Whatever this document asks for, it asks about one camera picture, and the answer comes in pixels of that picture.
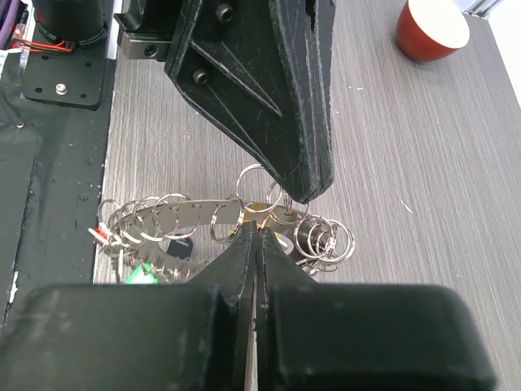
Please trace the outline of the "red key tag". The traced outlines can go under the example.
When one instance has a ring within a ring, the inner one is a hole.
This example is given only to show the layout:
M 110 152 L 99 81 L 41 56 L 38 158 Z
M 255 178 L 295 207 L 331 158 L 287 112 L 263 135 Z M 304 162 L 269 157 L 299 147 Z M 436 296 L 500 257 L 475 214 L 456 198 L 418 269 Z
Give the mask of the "red key tag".
M 89 228 L 88 232 L 94 237 L 94 241 L 100 245 L 108 245 L 107 234 L 99 228 Z

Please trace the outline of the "black key fob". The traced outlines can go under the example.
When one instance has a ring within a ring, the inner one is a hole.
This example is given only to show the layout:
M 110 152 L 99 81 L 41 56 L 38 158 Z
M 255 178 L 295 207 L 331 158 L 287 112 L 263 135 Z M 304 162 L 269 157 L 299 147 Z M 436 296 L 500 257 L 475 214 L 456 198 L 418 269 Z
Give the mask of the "black key fob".
M 171 240 L 166 253 L 172 257 L 185 260 L 191 257 L 193 241 L 190 238 Z

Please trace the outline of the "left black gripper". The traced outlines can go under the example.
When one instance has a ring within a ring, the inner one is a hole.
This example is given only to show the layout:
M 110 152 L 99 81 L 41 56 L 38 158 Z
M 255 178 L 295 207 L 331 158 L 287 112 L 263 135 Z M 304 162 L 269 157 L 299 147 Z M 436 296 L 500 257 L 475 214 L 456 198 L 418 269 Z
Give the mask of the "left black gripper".
M 114 14 L 127 59 L 165 61 L 173 40 L 165 69 L 182 97 L 301 204 L 322 192 L 320 34 L 309 7 L 134 0 Z

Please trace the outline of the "green key tag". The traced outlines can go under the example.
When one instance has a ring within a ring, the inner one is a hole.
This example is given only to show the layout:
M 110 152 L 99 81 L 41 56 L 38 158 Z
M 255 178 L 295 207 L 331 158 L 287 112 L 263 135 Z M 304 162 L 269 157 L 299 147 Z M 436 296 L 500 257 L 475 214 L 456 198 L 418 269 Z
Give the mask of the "green key tag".
M 151 264 L 144 263 L 134 269 L 125 284 L 158 284 L 159 280 L 153 273 Z

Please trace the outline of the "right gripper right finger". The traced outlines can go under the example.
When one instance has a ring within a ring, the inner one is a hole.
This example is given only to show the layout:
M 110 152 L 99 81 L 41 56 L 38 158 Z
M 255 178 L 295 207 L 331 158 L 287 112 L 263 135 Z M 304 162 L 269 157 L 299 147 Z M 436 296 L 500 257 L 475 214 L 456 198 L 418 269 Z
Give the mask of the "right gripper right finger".
M 452 289 L 318 283 L 270 229 L 256 251 L 261 390 L 493 390 L 470 309 Z

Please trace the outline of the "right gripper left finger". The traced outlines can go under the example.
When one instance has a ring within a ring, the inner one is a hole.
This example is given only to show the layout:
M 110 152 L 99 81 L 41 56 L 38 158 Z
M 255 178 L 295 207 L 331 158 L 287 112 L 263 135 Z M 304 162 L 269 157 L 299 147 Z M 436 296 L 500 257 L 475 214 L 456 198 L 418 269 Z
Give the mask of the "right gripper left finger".
M 4 390 L 241 390 L 257 230 L 183 284 L 32 291 L 1 338 Z

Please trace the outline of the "yellow key tag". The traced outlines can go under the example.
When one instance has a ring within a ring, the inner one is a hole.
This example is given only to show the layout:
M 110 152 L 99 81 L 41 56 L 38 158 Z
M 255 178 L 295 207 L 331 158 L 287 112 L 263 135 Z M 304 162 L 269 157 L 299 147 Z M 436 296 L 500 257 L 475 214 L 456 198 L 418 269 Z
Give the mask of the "yellow key tag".
M 241 224 L 254 222 L 258 230 L 269 227 L 282 251 L 290 255 L 295 250 L 293 236 L 299 219 L 296 211 L 286 214 L 286 209 L 281 205 L 249 202 L 245 204 L 243 218 L 237 216 L 236 221 Z

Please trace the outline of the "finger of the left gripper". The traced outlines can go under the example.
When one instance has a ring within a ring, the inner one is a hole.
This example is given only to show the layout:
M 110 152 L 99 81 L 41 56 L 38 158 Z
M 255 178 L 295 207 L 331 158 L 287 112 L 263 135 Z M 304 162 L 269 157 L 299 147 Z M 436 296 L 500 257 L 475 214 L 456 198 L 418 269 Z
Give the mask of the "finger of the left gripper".
M 297 202 L 323 194 L 335 179 L 331 139 L 334 1 L 270 1 L 269 13 L 291 97 L 296 161 L 282 165 L 282 187 Z

